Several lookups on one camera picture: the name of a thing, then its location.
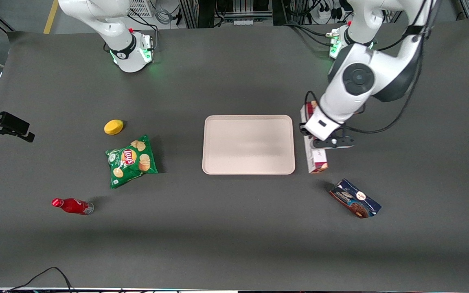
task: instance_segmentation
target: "yellow sponge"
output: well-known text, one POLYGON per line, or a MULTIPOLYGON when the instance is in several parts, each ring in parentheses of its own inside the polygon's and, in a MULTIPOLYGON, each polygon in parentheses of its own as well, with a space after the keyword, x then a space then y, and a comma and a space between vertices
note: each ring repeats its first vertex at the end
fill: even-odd
POLYGON ((118 134, 119 132, 121 132, 123 127, 124 127, 124 122, 122 122, 121 120, 115 119, 106 123, 106 125, 104 126, 104 132, 106 132, 107 135, 114 136, 118 134))

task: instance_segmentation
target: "black tabletop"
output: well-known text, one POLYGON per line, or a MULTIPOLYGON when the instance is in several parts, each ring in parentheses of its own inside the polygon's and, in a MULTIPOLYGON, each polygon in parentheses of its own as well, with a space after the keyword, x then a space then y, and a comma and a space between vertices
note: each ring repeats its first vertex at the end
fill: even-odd
MULTIPOLYGON (((332 26, 316 26, 320 32, 332 26)), ((379 45, 403 28, 384 25, 379 45)), ((50 266, 76 287, 469 292, 469 20, 438 24, 404 117, 307 174, 208 176, 209 115, 286 114, 327 87, 327 48, 287 27, 160 32, 155 63, 121 72, 102 39, 13 33, 0 111, 31 123, 0 139, 0 286, 50 266), (103 126, 127 126, 107 136, 103 126), (162 174, 110 190, 104 152, 149 135, 162 174), (358 219, 324 191, 348 178, 380 203, 358 219), (90 216, 51 207, 91 200, 90 216)), ((349 124, 380 128, 404 100, 349 124)), ((63 286, 54 273, 34 286, 63 286)))

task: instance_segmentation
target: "blue snack package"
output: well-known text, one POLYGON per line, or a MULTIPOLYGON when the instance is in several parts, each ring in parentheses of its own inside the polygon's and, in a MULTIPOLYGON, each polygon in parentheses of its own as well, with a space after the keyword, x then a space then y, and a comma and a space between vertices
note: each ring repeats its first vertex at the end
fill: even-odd
POLYGON ((329 193, 357 217, 375 216, 381 205, 343 178, 329 193))

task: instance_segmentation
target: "box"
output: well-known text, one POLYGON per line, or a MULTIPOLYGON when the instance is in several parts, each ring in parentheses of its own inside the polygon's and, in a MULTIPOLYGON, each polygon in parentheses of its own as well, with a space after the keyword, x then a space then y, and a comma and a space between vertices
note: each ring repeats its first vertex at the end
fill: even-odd
MULTIPOLYGON (((306 123, 309 118, 311 118, 314 113, 314 109, 318 106, 316 101, 307 102, 301 108, 301 121, 306 123)), ((328 169, 329 164, 327 161, 327 154, 325 150, 315 149, 312 147, 312 142, 315 137, 313 136, 304 136, 303 141, 305 143, 305 154, 307 155, 307 168, 309 169, 310 174, 319 174, 326 169, 328 169)))
POLYGON ((329 193, 361 219, 373 217, 381 209, 379 203, 365 195, 346 179, 341 180, 329 193))

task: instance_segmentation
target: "bottle cap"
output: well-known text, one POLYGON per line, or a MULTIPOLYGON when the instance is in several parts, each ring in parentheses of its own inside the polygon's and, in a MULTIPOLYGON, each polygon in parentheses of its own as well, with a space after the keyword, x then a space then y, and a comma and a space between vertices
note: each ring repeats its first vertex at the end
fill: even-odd
POLYGON ((121 132, 121 130, 124 127, 124 122, 119 119, 112 120, 104 126, 104 132, 106 132, 107 135, 116 135, 117 133, 121 132))
POLYGON ((59 208, 60 206, 62 206, 63 203, 64 203, 64 200, 62 199, 54 198, 52 200, 52 205, 55 206, 56 208, 59 208))

